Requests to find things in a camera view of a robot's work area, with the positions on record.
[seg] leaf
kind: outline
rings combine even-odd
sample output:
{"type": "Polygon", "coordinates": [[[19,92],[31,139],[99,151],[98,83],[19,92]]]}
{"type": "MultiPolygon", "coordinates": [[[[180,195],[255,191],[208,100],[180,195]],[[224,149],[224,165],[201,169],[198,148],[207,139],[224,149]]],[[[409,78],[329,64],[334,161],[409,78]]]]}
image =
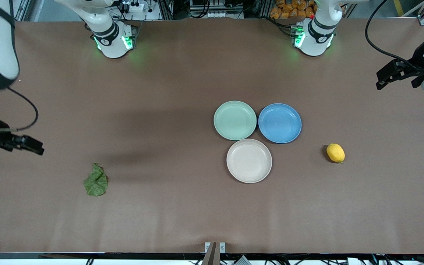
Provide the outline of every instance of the leaf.
{"type": "Polygon", "coordinates": [[[93,164],[93,171],[89,174],[89,177],[83,182],[86,194],[89,196],[101,196],[106,193],[107,190],[107,176],[104,173],[104,169],[98,165],[93,164]]]}

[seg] brown table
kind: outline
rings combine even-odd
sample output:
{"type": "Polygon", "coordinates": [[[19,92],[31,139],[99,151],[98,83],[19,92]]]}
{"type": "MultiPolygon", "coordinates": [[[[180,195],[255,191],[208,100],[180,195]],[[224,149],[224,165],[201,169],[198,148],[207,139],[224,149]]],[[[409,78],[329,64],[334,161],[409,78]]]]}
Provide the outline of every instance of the brown table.
{"type": "MultiPolygon", "coordinates": [[[[306,57],[267,21],[146,22],[121,59],[96,50],[82,23],[17,25],[20,81],[46,152],[0,150],[0,251],[424,253],[424,92],[409,81],[377,91],[391,59],[366,43],[365,20],[342,20],[333,46],[306,57]],[[225,167],[233,144],[215,109],[242,100],[299,111],[301,135],[273,144],[257,184],[225,167]],[[346,161],[329,163],[326,144],[346,161]],[[101,197],[83,180],[99,162],[101,197]]],[[[372,40],[410,57],[424,40],[411,18],[374,20],[372,40]]],[[[31,121],[0,92],[0,119],[31,121]]]]}

